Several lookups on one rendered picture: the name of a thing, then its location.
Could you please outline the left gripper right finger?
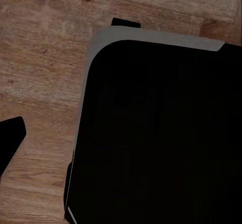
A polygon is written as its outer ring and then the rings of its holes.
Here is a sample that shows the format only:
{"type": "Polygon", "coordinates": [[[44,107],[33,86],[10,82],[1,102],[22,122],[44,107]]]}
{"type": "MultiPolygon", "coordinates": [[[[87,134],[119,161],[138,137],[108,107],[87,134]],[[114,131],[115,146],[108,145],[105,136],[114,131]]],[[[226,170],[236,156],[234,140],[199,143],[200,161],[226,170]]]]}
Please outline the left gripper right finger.
{"type": "Polygon", "coordinates": [[[226,134],[242,157],[242,118],[230,116],[226,134]]]}

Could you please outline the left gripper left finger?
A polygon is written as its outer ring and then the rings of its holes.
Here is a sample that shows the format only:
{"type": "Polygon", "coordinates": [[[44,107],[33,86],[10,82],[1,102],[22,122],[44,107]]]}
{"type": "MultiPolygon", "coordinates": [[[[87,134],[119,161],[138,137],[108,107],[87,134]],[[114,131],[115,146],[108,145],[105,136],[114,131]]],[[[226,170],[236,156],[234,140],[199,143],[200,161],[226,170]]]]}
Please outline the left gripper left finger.
{"type": "Polygon", "coordinates": [[[26,136],[21,116],[0,122],[0,177],[26,136]]]}

